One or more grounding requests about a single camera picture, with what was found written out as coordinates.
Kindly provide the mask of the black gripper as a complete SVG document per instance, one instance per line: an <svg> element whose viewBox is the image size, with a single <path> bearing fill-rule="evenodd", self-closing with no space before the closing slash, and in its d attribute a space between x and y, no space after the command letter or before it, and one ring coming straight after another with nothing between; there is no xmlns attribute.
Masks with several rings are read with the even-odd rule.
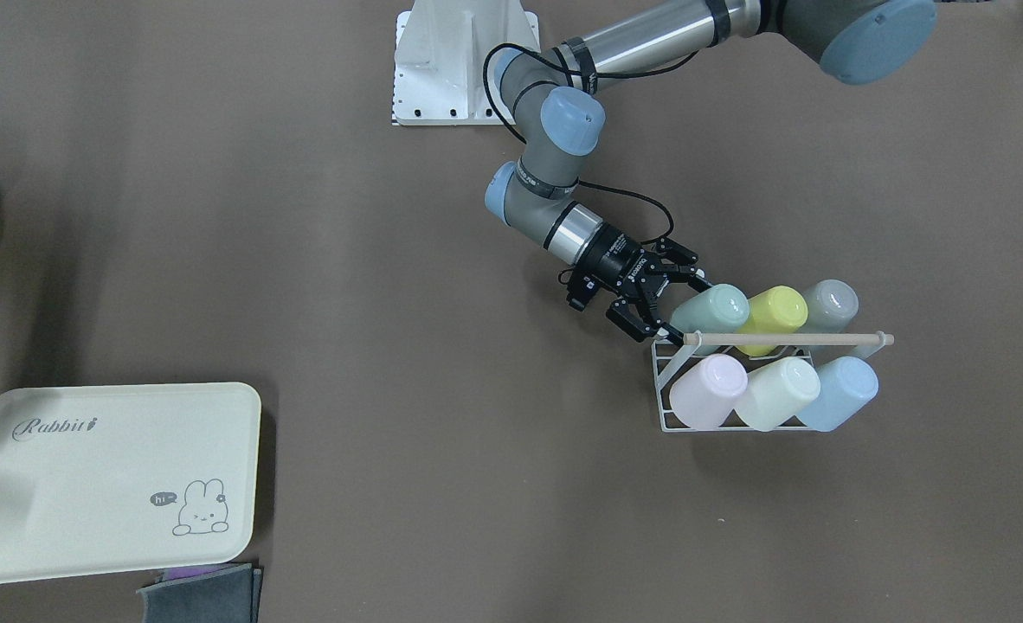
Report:
<svg viewBox="0 0 1023 623"><path fill-rule="evenodd" d="M713 287L697 266L698 254L676 241L655 241L655 254L607 223L584 244L579 271L590 273L599 291L620 296L607 309L607 319L635 342L653 337L671 344L683 344L683 331L667 323L654 301L636 299L640 290L661 292L661 276L669 283L683 283L694 292ZM647 269L655 266L654 273Z"/></svg>

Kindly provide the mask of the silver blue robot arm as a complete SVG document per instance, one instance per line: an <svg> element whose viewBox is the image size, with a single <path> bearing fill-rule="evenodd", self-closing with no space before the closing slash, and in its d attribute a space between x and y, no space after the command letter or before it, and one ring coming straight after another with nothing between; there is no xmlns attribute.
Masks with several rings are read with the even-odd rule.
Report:
<svg viewBox="0 0 1023 623"><path fill-rule="evenodd" d="M607 319L637 342L685 342L661 314L667 287L710 288L697 256L667 235L654 241L608 223L577 197L605 135L601 91L669 74L698 52L772 33L851 86L887 78L935 31L935 1L666 1L543 51L501 43L486 55L485 94L522 153L499 167L485 208L567 266L567 301L581 311L599 292Z"/></svg>

